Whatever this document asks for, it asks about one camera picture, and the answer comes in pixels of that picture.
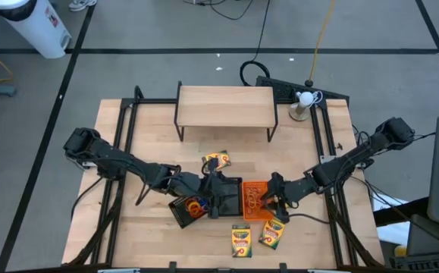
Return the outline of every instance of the shoe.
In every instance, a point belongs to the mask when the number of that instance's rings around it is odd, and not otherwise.
[[[91,7],[93,5],[96,5],[96,2],[98,0],[73,0],[69,4],[69,9],[71,11],[82,11],[86,7]]]

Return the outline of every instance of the black clamp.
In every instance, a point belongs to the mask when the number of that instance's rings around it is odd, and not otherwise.
[[[287,264],[284,262],[280,263],[280,273],[288,273]]]
[[[176,272],[177,272],[177,262],[169,262],[168,273],[176,273]]]

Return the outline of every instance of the wooden table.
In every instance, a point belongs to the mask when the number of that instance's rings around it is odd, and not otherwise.
[[[110,143],[114,138],[120,102],[103,100],[96,120],[95,129]],[[226,149],[232,161],[232,165],[224,169],[226,176],[243,177],[245,181],[268,180],[271,172],[278,171],[286,180],[294,180],[302,177],[303,170],[317,164],[318,156],[312,122],[292,120],[288,107],[278,105],[279,125],[270,143],[265,139],[264,129],[240,127],[191,127],[187,138],[181,142],[173,124],[174,105],[139,105],[131,153],[147,162],[179,164],[183,171],[200,174],[204,155]],[[343,147],[337,154],[342,155],[356,146],[346,102],[328,100],[328,112],[334,142]],[[327,143],[320,116],[319,123],[323,143]],[[354,175],[363,179],[360,171]],[[96,178],[95,169],[87,171],[80,192]],[[142,185],[137,176],[127,175],[114,267],[167,268],[170,261],[176,261],[179,268],[278,268],[280,262],[286,262],[288,268],[336,266],[331,234],[325,224],[307,218],[292,218],[276,250],[255,241],[252,258],[232,258],[231,225],[243,223],[242,218],[213,220],[203,217],[180,229],[168,208],[173,197],[152,192],[140,206],[134,205]],[[103,190],[104,184],[99,185],[76,207],[63,262],[75,257],[95,231]],[[354,233],[373,257],[384,263],[366,187],[350,179],[344,191]],[[328,219],[324,197],[315,194],[302,199],[299,208],[292,211]],[[264,223],[250,224],[252,237],[257,239]],[[343,260],[348,264],[345,239],[340,229],[339,232]],[[108,235],[104,236],[103,243],[103,246],[107,245]],[[100,261],[105,259],[106,247],[102,249]]]

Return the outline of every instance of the crayola logo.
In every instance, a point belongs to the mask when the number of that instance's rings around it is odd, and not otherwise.
[[[270,235],[275,240],[278,238],[278,233],[276,231],[272,230],[271,228],[268,228],[268,227],[265,229],[265,235]]]
[[[248,237],[249,232],[247,231],[234,231],[233,235],[238,239],[244,239]]]
[[[281,229],[283,228],[283,226],[281,226],[280,224],[275,223],[275,222],[272,221],[272,220],[269,220],[269,221],[268,221],[268,225],[269,225],[271,228],[273,228],[274,230],[276,230],[276,231],[279,231],[279,230],[281,230]]]

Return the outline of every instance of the wooden shelf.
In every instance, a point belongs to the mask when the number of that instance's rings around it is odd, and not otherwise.
[[[278,125],[273,89],[179,83],[174,123],[180,140],[184,127],[260,127],[268,129],[270,141]]]

